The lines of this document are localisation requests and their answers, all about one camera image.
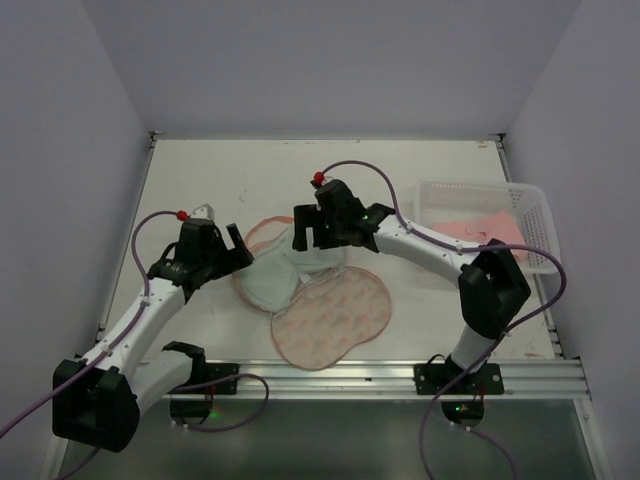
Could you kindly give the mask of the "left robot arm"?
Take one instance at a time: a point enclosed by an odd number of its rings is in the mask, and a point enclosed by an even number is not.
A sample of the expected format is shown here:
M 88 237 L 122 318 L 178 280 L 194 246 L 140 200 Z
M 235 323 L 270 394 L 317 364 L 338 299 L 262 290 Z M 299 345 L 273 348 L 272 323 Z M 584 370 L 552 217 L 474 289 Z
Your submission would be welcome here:
M 142 271 L 141 292 L 103 340 L 58 365 L 52 399 L 56 436 L 120 452 L 143 414 L 164 395 L 204 389 L 211 378 L 202 348 L 173 341 L 151 362 L 143 358 L 197 290 L 251 265 L 253 256 L 237 226 L 225 231 L 228 240 L 209 218 L 184 220 L 177 241 Z

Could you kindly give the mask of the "mint green bra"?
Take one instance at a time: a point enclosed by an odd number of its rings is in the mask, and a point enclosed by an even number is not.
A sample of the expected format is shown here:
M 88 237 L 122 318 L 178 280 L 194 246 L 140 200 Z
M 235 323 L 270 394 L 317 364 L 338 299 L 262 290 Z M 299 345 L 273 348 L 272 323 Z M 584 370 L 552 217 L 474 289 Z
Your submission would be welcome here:
M 278 313 L 289 306 L 300 284 L 345 267 L 343 248 L 296 251 L 293 237 L 294 228 L 286 226 L 273 239 L 249 248 L 253 263 L 237 273 L 234 282 L 239 294 L 255 308 Z

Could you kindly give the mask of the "pink patterned mesh laundry bag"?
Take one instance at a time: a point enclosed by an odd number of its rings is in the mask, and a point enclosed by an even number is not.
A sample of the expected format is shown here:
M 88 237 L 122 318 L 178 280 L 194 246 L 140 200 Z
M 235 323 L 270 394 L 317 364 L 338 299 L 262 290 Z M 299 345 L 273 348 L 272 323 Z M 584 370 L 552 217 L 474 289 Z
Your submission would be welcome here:
M 289 216 L 268 217 L 254 225 L 244 238 L 248 249 L 273 239 L 286 226 Z M 271 340 L 290 365 L 320 371 L 335 365 L 353 348 L 376 339 L 388 326 L 392 300 L 384 282 L 368 270 L 347 264 L 341 270 L 300 284 L 289 306 L 269 317 Z

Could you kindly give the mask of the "pink bra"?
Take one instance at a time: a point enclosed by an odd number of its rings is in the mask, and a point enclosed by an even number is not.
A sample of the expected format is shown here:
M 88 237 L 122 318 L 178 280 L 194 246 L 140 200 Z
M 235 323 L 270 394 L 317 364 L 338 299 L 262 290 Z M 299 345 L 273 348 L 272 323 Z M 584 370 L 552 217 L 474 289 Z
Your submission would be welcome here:
M 488 244 L 492 239 L 510 245 L 525 244 L 515 219 L 506 211 L 472 220 L 438 223 L 431 229 L 461 241 L 479 244 Z

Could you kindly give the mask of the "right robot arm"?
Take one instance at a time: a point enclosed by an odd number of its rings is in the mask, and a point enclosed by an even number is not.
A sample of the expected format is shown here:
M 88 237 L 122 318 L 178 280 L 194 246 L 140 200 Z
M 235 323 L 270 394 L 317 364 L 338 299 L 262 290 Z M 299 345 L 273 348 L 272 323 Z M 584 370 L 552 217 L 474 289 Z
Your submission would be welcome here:
M 341 180 L 316 189 L 313 204 L 297 205 L 292 248 L 298 252 L 361 247 L 409 261 L 457 287 L 465 327 L 448 357 L 453 366 L 476 372 L 497 346 L 531 289 L 514 255 L 492 240 L 457 243 L 398 218 L 380 203 L 366 207 Z

